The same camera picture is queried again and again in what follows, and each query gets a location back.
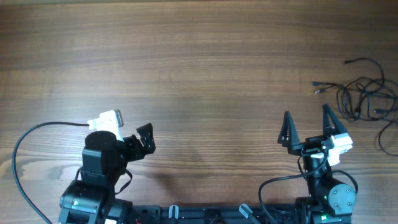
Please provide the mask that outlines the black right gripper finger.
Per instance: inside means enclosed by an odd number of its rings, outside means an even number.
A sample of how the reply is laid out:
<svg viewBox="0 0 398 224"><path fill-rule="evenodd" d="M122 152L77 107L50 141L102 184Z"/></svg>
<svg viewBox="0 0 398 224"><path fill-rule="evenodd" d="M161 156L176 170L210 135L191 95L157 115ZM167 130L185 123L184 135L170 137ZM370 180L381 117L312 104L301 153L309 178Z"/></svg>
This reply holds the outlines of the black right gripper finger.
<svg viewBox="0 0 398 224"><path fill-rule="evenodd" d="M347 133L343 123L336 117L328 104L322 105L323 109L323 134L325 136L334 136Z"/></svg>
<svg viewBox="0 0 398 224"><path fill-rule="evenodd" d="M289 151L301 150L301 142L289 111L284 113L284 120L277 142Z"/></svg>

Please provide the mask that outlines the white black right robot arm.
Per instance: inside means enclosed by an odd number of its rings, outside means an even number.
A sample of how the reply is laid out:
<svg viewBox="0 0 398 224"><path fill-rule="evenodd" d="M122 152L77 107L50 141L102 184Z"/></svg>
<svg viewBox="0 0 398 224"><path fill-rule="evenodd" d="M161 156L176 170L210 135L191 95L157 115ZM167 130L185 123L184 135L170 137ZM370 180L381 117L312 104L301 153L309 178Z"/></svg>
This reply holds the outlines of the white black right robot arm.
<svg viewBox="0 0 398 224"><path fill-rule="evenodd" d="M359 187L336 178L331 169L340 155L353 147L353 140L330 106L323 108L323 132L300 141L291 114L286 111L277 142L303 160L300 169L307 182L308 197L295 199L296 223L350 223Z"/></svg>

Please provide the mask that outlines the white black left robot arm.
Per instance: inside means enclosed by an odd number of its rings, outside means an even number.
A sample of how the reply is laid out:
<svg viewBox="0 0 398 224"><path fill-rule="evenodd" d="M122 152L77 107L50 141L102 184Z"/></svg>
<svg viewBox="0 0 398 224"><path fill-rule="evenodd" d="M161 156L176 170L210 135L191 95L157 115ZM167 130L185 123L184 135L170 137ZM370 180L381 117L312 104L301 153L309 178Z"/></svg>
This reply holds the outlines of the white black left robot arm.
<svg viewBox="0 0 398 224"><path fill-rule="evenodd" d="M116 198L115 185L120 176L132 174L127 164L155 151L153 126L137 128L140 138L132 135L118 140L109 131L95 131L85 138L83 165L60 198L59 223L138 223L133 204Z"/></svg>

